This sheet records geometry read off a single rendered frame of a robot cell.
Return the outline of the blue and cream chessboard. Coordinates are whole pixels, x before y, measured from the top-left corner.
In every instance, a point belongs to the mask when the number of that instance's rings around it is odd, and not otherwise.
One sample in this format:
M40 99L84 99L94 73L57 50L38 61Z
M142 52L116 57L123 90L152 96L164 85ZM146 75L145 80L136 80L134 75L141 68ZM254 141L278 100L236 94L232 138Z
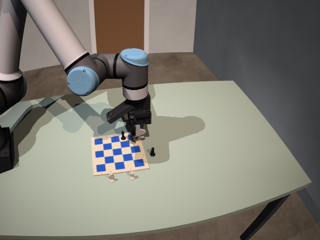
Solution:
M131 132L91 138L93 176L149 169L141 137L132 143Z

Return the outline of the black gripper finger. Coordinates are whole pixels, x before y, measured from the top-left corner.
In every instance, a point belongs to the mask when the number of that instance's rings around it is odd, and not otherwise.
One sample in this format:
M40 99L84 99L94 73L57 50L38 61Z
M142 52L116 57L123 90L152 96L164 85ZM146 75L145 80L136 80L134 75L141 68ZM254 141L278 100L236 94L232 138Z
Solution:
M136 142L136 137L144 135L146 133L146 130L141 129L139 124L134 124L133 119L130 119L131 125L131 139L135 143Z
M143 129L145 126L144 126L144 124L139 124L140 125L140 128L141 129ZM130 136L131 136L131 125L130 125L130 123L129 123L129 128L130 128ZM131 136L132 137L132 136Z

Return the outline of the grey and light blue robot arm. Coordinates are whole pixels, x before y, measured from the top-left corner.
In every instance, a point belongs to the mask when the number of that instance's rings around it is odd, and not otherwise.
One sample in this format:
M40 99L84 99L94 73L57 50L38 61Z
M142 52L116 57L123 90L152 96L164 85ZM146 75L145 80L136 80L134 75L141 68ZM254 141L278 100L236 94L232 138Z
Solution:
M2 0L0 115L27 92L26 79L19 69L27 12L63 66L72 93L88 96L105 79L122 79L124 98L138 101L148 95L149 61L144 50L89 54L53 0Z

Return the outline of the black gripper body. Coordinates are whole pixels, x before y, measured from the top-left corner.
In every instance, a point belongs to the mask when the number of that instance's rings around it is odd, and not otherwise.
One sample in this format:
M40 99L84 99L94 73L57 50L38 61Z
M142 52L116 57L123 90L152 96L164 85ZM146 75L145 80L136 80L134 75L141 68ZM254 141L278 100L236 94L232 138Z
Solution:
M134 124L152 124L152 113L151 113L151 96L148 95L140 100L128 100L129 103L134 105L134 109L127 113L129 124L131 125L131 119Z

